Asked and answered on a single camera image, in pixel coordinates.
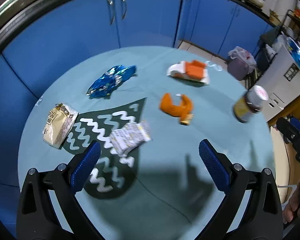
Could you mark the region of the person's right hand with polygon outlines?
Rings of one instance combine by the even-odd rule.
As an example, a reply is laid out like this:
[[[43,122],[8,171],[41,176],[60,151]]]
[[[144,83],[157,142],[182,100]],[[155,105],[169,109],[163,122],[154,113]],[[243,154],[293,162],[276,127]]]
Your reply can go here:
[[[292,196],[290,197],[288,204],[282,211],[283,223],[290,223],[294,219],[294,216],[296,214],[300,218],[300,180],[297,183],[297,187]]]

